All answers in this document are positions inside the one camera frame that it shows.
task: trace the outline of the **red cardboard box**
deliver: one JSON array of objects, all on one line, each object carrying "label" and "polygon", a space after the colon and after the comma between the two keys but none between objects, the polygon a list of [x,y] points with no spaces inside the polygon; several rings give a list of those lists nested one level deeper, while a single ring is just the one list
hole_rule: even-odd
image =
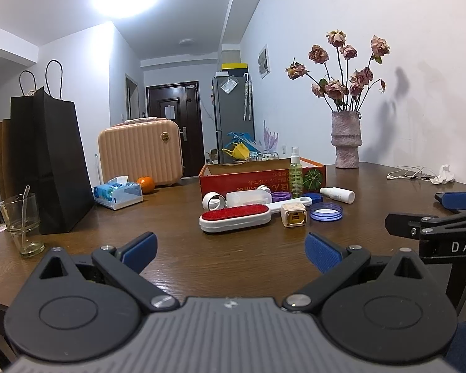
[{"label": "red cardboard box", "polygon": [[[304,192],[319,192],[326,186],[326,166],[301,158]],[[288,192],[290,159],[252,161],[238,164],[205,164],[199,174],[202,197],[209,192],[226,196],[228,192],[257,189],[266,185],[271,192]]]}]

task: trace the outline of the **glass cup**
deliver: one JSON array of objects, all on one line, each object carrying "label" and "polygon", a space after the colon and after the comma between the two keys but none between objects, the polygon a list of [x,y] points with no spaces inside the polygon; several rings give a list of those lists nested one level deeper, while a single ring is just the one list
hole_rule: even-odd
[{"label": "glass cup", "polygon": [[[23,203],[26,205],[24,225],[22,223]],[[45,249],[45,244],[41,241],[38,230],[40,215],[34,193],[30,193],[25,200],[23,200],[22,194],[2,200],[0,209],[14,244],[22,256],[33,256]]]}]

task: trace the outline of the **pink vase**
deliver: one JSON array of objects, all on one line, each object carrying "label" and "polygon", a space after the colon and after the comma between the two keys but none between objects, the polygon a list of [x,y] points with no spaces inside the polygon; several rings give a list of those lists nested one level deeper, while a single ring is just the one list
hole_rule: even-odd
[{"label": "pink vase", "polygon": [[359,168],[359,152],[362,145],[361,122],[356,111],[331,113],[331,144],[336,147],[337,168]]}]

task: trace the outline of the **wooden table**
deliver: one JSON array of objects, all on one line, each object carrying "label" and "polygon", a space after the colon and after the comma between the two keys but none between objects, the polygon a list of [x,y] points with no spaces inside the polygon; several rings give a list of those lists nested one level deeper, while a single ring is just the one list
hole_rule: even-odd
[{"label": "wooden table", "polygon": [[[186,296],[273,296],[280,302],[318,276],[304,253],[307,232],[323,234],[341,246],[362,245],[374,255],[391,255],[402,246],[417,250],[417,241],[386,232],[386,215],[449,215],[436,203],[435,192],[466,190],[460,183],[387,180],[392,170],[370,163],[349,170],[329,166],[327,186],[356,193],[354,204],[342,204],[343,219],[333,223],[311,220],[305,228],[288,229],[277,216],[266,226],[208,235],[198,223],[203,212],[199,184],[189,180],[160,188],[143,203],[116,212],[95,207],[71,233],[43,236],[43,240],[47,248],[62,246],[72,255],[89,254],[103,244],[121,246],[153,231],[158,236],[158,255],[143,276],[179,300]],[[21,258],[8,234],[0,234],[0,321],[40,259],[41,255]]]}]

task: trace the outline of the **spray bottle cap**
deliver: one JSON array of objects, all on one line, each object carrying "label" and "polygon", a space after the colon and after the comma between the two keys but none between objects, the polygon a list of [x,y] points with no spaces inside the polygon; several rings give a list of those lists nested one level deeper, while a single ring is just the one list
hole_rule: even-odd
[{"label": "spray bottle cap", "polygon": [[292,147],[292,158],[290,160],[292,164],[300,164],[300,154],[298,147]]}]

